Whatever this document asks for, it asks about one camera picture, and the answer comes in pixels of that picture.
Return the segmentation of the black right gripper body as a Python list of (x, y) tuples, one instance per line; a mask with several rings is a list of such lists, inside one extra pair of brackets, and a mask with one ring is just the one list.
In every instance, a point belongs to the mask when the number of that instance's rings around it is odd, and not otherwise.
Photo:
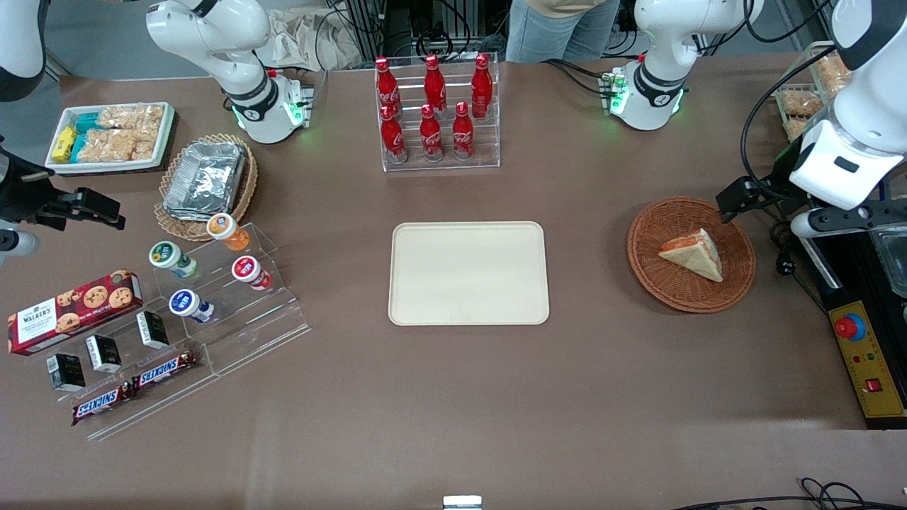
[(1, 220), (13, 225), (21, 222), (64, 230), (68, 220), (82, 222), (87, 216), (77, 212), (69, 195), (51, 184), (51, 171), (32, 164), (6, 149), (1, 149)]

